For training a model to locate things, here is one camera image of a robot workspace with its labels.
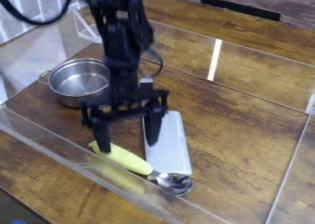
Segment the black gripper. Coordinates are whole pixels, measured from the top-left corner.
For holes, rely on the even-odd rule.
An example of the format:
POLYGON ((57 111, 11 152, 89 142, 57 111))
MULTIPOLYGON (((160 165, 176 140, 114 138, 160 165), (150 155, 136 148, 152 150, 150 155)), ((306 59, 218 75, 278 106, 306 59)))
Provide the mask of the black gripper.
POLYGON ((166 97, 166 90, 150 88, 132 92, 122 99, 102 93, 93 99, 80 100, 81 123, 90 126, 101 152, 110 152, 108 123, 133 117, 144 117, 145 139, 149 146, 154 145, 168 109, 166 97))

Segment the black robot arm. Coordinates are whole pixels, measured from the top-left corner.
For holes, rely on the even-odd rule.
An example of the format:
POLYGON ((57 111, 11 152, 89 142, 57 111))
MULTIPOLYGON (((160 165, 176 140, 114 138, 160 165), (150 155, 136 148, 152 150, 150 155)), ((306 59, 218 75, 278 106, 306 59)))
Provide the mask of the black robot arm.
POLYGON ((104 100, 80 103, 82 123, 92 130, 100 151, 110 151, 108 125, 117 119, 141 116, 149 144, 158 139, 166 111, 168 91, 152 86, 157 73, 138 69, 141 53, 157 55, 150 48, 153 29, 142 0, 81 0, 88 3, 102 39, 104 65, 109 94, 104 100))

